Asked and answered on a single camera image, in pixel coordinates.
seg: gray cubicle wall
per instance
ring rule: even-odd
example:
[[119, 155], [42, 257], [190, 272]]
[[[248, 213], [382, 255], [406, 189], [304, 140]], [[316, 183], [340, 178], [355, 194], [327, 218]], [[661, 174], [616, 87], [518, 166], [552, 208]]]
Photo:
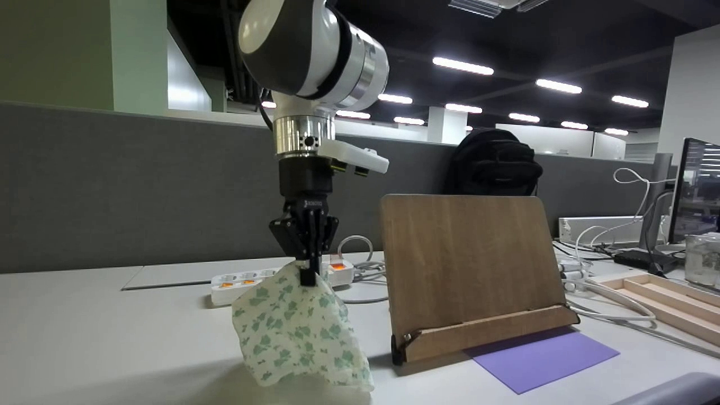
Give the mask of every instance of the gray cubicle wall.
[[[354, 138], [391, 160], [388, 176], [340, 176], [338, 239], [381, 245], [384, 194], [438, 192], [450, 147]], [[619, 162], [541, 158], [549, 221], [630, 213], [641, 187]], [[0, 105], [0, 272], [280, 255], [277, 162], [264, 129], [165, 117]]]

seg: black backpack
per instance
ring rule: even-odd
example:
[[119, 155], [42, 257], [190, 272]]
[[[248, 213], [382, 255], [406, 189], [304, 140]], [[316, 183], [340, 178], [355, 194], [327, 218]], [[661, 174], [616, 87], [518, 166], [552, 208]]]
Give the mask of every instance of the black backpack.
[[532, 195], [543, 176], [535, 151], [509, 130], [474, 130], [452, 154], [445, 194]]

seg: wooden book stand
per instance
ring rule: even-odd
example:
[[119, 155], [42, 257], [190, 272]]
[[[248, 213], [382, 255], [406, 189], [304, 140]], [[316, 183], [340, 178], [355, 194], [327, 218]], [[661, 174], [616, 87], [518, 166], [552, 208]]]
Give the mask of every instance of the wooden book stand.
[[537, 199], [384, 195], [382, 239], [397, 365], [578, 322]]

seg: office desk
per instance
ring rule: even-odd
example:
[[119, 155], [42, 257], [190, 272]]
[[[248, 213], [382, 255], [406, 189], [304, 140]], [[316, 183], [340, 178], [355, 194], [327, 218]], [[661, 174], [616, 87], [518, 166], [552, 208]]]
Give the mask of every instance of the office desk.
[[[210, 285], [121, 293], [123, 285], [199, 282], [281, 264], [286, 258], [2, 274], [0, 402], [370, 402], [362, 396], [331, 391], [317, 378], [294, 378], [280, 390], [257, 387], [240, 365], [229, 309], [210, 309]], [[595, 270], [605, 276], [625, 272], [613, 264], [596, 264]], [[378, 294], [378, 285], [362, 288], [367, 291], [354, 294]], [[622, 351], [622, 356], [516, 396], [471, 361], [398, 376], [388, 356], [388, 302], [352, 306], [352, 320], [362, 351], [371, 358], [375, 385], [371, 402], [378, 405], [605, 405], [689, 371], [720, 373], [720, 363], [713, 356], [615, 325], [582, 320], [578, 331]]]

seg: ceiling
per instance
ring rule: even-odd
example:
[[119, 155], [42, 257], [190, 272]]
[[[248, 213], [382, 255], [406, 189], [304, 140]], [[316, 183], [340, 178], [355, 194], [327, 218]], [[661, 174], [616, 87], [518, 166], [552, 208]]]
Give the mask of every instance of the ceiling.
[[[168, 0], [171, 23], [195, 66], [222, 68], [240, 102], [257, 87], [243, 75], [234, 30], [248, 0]], [[448, 0], [338, 0], [340, 11], [378, 38], [390, 55], [388, 92], [411, 105], [375, 104], [375, 122], [427, 117], [448, 102], [481, 105], [472, 127], [509, 122], [509, 113], [541, 115], [543, 123], [586, 122], [595, 130], [658, 129], [675, 36], [720, 23], [720, 0], [549, 0], [529, 11], [488, 20], [448, 6]], [[496, 68], [474, 77], [433, 66], [450, 57]], [[535, 86], [537, 77], [586, 87], [572, 97]], [[648, 100], [625, 108], [613, 95]]]

